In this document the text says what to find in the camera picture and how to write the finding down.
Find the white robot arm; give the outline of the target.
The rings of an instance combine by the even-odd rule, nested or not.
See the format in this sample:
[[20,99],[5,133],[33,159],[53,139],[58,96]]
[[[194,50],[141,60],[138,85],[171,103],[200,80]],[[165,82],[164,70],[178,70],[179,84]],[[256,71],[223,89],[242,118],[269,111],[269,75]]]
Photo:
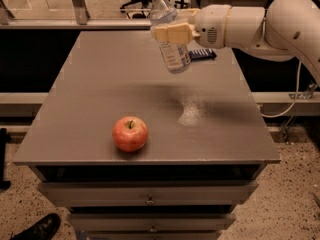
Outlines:
[[151,33],[160,42],[236,48],[269,61],[296,57],[320,85],[320,9],[312,0],[274,0],[267,9],[231,5],[184,9],[176,20],[153,26]]

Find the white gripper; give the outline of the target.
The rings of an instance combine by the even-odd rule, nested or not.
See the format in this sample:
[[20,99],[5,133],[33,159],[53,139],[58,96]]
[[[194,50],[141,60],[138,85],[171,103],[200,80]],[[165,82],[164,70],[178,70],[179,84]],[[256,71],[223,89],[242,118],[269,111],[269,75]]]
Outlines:
[[199,8],[178,9],[177,24],[160,24],[151,27],[158,42],[189,44],[195,40],[205,48],[225,47],[225,30],[230,5],[209,5]]

